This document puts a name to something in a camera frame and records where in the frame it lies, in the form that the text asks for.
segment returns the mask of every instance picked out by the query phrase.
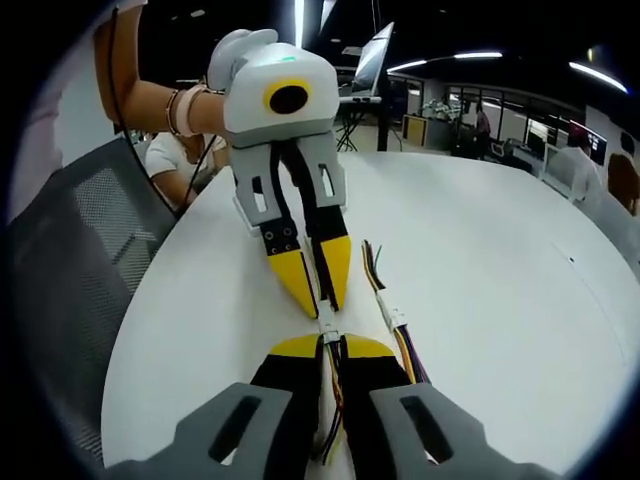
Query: person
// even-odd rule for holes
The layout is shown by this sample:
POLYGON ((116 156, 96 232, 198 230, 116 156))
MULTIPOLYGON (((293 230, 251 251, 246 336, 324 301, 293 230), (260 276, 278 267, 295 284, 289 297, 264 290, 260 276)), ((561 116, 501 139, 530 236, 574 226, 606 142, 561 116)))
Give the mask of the person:
POLYGON ((229 164, 229 146, 222 137, 216 137, 205 160, 195 176, 193 188, 189 183, 198 160, 204 153, 209 136, 184 137, 169 132, 159 133, 149 145, 144 159, 147 174, 171 206, 178 210, 186 199, 189 206, 211 179, 229 164))
POLYGON ((556 155, 563 155, 571 162, 573 176, 569 201, 580 206, 587 196, 603 189, 603 182, 598 168, 591 160, 591 140, 586 132, 581 133, 575 143, 575 147, 562 148, 556 155))
POLYGON ((489 117, 482 108, 482 100, 476 104, 476 114, 476 158, 482 160, 487 153, 491 138, 491 125, 489 117))
POLYGON ((83 54, 91 48, 92 39, 100 98, 112 122, 120 123, 118 106, 130 129, 163 132, 179 127, 184 133, 225 135, 222 96, 199 90, 177 91, 140 79, 137 35, 145 3, 146 0, 125 0, 118 3, 117 11, 106 11, 47 81, 25 124, 9 192, 7 223, 18 217, 52 174, 62 168, 62 155, 54 141, 55 121, 62 93, 83 54), (111 93, 110 54, 115 97, 111 93))
POLYGON ((635 216, 640 205, 640 179, 632 162, 635 145, 627 132, 620 135, 620 146, 623 153, 612 153, 609 157, 607 186, 611 195, 635 216))
POLYGON ((202 86, 178 91, 140 79, 137 32, 144 3, 121 1, 67 52, 26 119, 9 188, 7 263, 18 338, 70 440, 97 461, 102 389, 133 287, 76 190, 57 189, 62 155, 54 129, 62 93, 93 39, 100 98, 112 122, 147 132, 226 134, 222 96, 202 86), (53 200, 50 192, 57 194, 53 200))

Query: ceiling light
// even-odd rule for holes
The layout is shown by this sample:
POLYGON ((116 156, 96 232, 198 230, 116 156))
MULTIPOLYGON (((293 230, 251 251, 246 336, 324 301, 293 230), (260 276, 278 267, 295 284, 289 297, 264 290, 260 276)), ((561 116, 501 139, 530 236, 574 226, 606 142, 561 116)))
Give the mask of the ceiling light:
POLYGON ((502 53, 500 52, 470 52, 470 53, 458 53, 453 56, 458 60, 464 60, 468 58, 500 58, 502 53))
POLYGON ((587 75, 591 75, 592 77, 595 77, 598 80, 602 80, 603 82, 606 82, 609 85, 616 87, 618 90, 622 90, 624 93, 629 93, 624 85, 622 85, 615 78, 611 78, 609 75, 605 75, 602 72, 594 70, 593 68, 585 67, 584 65, 580 65, 579 63, 569 62, 569 66, 574 70, 578 70, 579 72, 586 73, 587 75))
POLYGON ((396 67, 391 67, 387 70, 387 73, 395 72, 397 70, 402 70, 403 68, 417 67, 418 65, 424 65, 427 63, 426 60, 416 60, 415 62, 403 63, 402 65, 398 65, 396 67))
POLYGON ((302 48, 302 31, 304 29, 304 0, 295 0, 296 47, 302 48))

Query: table surface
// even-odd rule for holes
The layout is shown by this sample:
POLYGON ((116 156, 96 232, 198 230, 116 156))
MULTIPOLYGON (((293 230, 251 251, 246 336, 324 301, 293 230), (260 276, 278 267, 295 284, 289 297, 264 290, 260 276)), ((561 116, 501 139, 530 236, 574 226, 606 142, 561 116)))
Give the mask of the table surface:
MULTIPOLYGON (((635 373, 640 285, 622 257, 575 207, 517 169, 412 153, 340 159, 353 242, 344 331, 395 349, 361 268, 366 238, 383 245, 380 277, 434 385, 504 455, 565 472, 607 427, 635 373)), ((301 226, 297 191, 281 177, 301 226)), ((233 191, 225 169, 166 239, 129 306, 104 392, 107 466, 167 446, 180 419, 249 381, 273 345, 317 331, 271 272, 233 191)), ((308 478, 349 478, 345 444, 308 478)))

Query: chair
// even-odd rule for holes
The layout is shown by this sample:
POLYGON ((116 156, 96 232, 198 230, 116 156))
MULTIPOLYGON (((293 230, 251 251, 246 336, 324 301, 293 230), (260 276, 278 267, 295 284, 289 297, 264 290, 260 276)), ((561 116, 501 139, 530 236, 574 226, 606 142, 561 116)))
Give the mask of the chair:
POLYGON ((117 139, 55 173, 9 226, 13 309, 30 367, 70 440, 100 462, 111 351, 174 224, 117 139))

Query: wire bundle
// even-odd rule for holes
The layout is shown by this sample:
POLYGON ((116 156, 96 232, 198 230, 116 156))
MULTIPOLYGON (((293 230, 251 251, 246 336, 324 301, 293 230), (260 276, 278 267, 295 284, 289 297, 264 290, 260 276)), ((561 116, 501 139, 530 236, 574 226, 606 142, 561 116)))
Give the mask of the wire bundle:
MULTIPOLYGON (((378 248, 375 256, 373 255, 373 248, 371 244, 365 240, 362 242, 362 261, 364 264, 364 270, 369 279, 369 283, 373 288, 373 291, 376 293, 376 297, 378 299, 378 304, 381 306, 384 304, 384 301, 381 300, 379 292, 384 290, 386 287, 380 281, 380 277, 378 277, 377 265, 378 258, 380 256, 380 250, 382 247, 378 248)), ((409 329, 407 325, 398 325, 392 330, 393 336, 398 343, 398 347, 400 348, 400 353, 402 354, 402 363, 404 364, 404 369, 411 380, 411 383, 431 383, 429 376, 427 375, 427 371, 425 370, 422 362, 420 362, 420 358, 418 357, 418 353, 416 352, 415 347, 413 346, 413 341, 411 340, 411 335, 409 334, 409 329)))
POLYGON ((329 363, 331 364, 331 384, 333 386, 333 396, 336 399, 336 410, 333 414, 333 420, 331 422, 331 428, 327 435, 318 456, 322 460, 322 464, 326 465, 327 461, 331 459, 335 446, 338 445, 338 435, 342 432, 342 388, 340 388, 340 382, 338 378, 338 371, 340 367, 340 342, 331 342, 327 344, 327 353, 329 354, 329 363))

